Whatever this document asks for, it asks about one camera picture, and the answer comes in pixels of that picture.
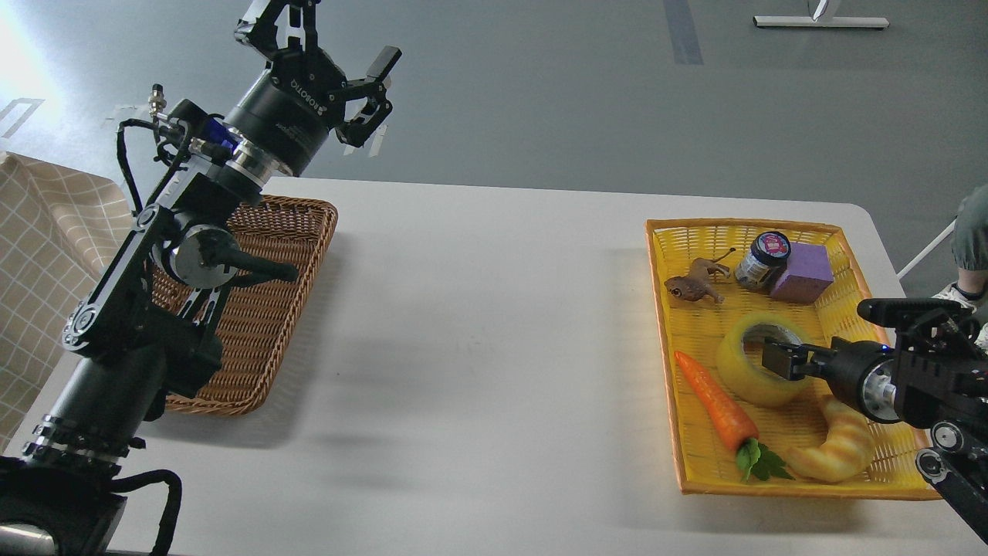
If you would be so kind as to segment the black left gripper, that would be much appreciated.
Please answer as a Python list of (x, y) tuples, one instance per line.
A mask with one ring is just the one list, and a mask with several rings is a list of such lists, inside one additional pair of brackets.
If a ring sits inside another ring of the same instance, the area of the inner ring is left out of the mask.
[[(382, 47), (363, 79), (347, 81), (319, 49), (319, 4), (253, 1), (234, 27), (235, 41), (260, 54), (267, 67), (225, 122), (278, 159), (292, 176), (306, 171), (334, 128), (348, 147), (360, 148), (370, 140), (393, 110), (386, 98), (387, 79), (402, 56), (399, 47)], [(343, 122), (343, 103), (331, 100), (337, 93), (345, 104), (366, 102)]]

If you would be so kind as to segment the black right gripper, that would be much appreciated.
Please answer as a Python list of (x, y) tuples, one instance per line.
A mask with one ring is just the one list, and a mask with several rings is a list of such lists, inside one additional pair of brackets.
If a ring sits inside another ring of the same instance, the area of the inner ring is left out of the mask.
[(892, 349), (876, 341), (833, 338), (830, 347), (766, 341), (762, 366), (790, 382), (825, 380), (834, 397), (865, 418), (896, 423)]

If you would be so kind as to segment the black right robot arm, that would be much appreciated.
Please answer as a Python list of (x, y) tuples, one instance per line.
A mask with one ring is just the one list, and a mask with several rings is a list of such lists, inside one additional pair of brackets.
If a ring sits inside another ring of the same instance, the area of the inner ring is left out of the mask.
[(935, 298), (874, 298), (858, 316), (892, 328), (893, 346), (834, 337), (828, 347), (767, 341), (762, 363), (788, 381), (815, 377), (873, 422), (929, 432), (916, 454), (924, 480), (973, 529), (987, 534), (986, 355), (967, 307)]

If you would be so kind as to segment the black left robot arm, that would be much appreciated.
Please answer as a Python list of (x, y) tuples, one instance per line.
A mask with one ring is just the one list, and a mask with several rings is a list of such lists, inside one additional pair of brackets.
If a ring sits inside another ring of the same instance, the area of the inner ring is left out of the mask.
[(385, 46), (365, 77), (349, 79), (321, 49), (315, 1), (254, 1), (234, 36), (266, 66), (228, 116), (190, 100), (167, 109), (152, 87), (148, 119), (117, 130), (117, 162), (133, 225), (61, 331), (80, 355), (52, 411), (19, 457), (2, 459), (4, 555), (103, 555), (127, 494), (167, 489), (152, 554), (171, 549), (182, 506), (170, 470), (120, 477), (142, 449), (142, 422), (170, 394), (193, 398), (220, 369), (216, 331), (235, 288), (299, 270), (243, 251), (227, 222), (258, 205), (272, 174), (299, 176), (331, 134), (363, 147), (392, 112), (386, 94), (402, 54)]

